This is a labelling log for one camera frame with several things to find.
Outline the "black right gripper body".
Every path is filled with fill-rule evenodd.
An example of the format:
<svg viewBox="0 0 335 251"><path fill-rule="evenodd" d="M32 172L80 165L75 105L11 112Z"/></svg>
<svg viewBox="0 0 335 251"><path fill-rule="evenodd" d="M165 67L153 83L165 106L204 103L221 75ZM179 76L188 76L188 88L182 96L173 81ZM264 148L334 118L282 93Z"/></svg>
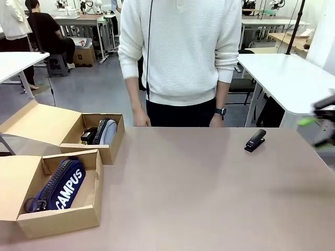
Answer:
<svg viewBox="0 0 335 251"><path fill-rule="evenodd" d="M334 108L331 110L328 107L334 106L334 95L329 96L314 104L314 115L319 120L330 122L329 132L326 136L317 143L334 143Z"/></svg>

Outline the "person's right hand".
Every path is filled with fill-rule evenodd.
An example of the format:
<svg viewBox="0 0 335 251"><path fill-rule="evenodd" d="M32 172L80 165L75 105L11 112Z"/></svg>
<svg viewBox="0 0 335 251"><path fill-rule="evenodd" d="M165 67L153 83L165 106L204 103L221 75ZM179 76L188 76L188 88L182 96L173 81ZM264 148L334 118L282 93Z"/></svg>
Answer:
<svg viewBox="0 0 335 251"><path fill-rule="evenodd" d="M132 110L133 113L133 125L135 127L150 127L151 121L147 115L147 112L142 108L135 108Z"/></svg>

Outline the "person's left hand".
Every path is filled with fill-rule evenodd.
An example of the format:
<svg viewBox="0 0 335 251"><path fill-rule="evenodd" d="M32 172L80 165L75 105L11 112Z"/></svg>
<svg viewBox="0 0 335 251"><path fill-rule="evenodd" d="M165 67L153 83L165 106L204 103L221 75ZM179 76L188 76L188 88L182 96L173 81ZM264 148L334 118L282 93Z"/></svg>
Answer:
<svg viewBox="0 0 335 251"><path fill-rule="evenodd" d="M222 115L215 113L210 121L209 126L212 128L222 128L224 124Z"/></svg>

